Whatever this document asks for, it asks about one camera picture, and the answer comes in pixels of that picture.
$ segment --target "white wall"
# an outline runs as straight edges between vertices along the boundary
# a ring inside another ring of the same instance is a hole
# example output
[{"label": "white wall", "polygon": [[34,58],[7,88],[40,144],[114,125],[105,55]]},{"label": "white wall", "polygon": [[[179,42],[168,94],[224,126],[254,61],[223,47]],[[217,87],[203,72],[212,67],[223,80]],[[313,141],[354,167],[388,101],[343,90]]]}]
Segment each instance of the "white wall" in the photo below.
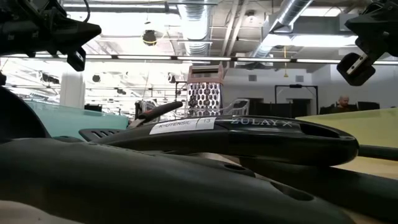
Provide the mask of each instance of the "white wall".
[{"label": "white wall", "polygon": [[339,74],[336,65],[325,65],[312,74],[314,85],[319,86],[320,106],[330,106],[341,95],[348,95],[350,103],[370,101],[381,108],[398,106],[398,68],[375,66],[376,73],[363,86],[350,86]]},{"label": "white wall", "polygon": [[[301,85],[311,85],[312,76],[305,69],[288,69],[289,77],[284,77],[285,70],[246,70],[230,68],[226,72],[223,85],[223,104],[226,106],[237,98],[262,98],[265,103],[274,103],[275,85],[297,84],[296,75],[303,75],[304,82]],[[257,75],[256,82],[249,82],[248,75]],[[278,88],[278,103],[286,103],[287,99],[311,99],[312,113],[315,114],[315,96],[306,88],[290,89]]]}]

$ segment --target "man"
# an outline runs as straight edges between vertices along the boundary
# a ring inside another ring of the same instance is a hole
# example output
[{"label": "man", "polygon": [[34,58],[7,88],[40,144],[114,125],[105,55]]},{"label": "man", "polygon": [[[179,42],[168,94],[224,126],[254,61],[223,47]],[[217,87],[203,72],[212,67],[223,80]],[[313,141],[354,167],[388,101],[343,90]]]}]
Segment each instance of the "man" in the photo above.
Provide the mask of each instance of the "man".
[{"label": "man", "polygon": [[330,113],[344,113],[352,111],[348,107],[349,97],[348,96],[341,96],[338,99],[338,106],[331,109]]}]

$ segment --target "black plastic handle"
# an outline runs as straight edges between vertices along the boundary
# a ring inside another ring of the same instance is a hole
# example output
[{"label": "black plastic handle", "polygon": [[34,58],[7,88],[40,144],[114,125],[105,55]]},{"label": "black plastic handle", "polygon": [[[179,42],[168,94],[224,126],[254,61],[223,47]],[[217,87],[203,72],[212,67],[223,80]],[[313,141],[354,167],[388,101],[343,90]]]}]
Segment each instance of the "black plastic handle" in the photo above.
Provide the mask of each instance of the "black plastic handle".
[{"label": "black plastic handle", "polygon": [[178,109],[180,107],[182,107],[182,102],[179,102],[179,101],[172,102],[172,103],[166,103],[165,105],[160,105],[150,111],[143,112],[142,114],[138,115],[138,119],[144,119],[145,122],[149,122],[159,116],[162,116],[163,114],[166,114],[166,113],[168,113],[172,110]]}]

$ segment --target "label sticker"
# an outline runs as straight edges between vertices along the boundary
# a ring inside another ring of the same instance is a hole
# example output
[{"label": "label sticker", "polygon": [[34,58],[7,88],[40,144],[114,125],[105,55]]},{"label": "label sticker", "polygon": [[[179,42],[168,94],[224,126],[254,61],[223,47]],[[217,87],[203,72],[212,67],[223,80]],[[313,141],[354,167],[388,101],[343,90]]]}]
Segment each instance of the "label sticker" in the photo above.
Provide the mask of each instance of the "label sticker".
[{"label": "label sticker", "polygon": [[149,134],[213,129],[215,120],[216,118],[192,118],[168,121],[156,124]]}]

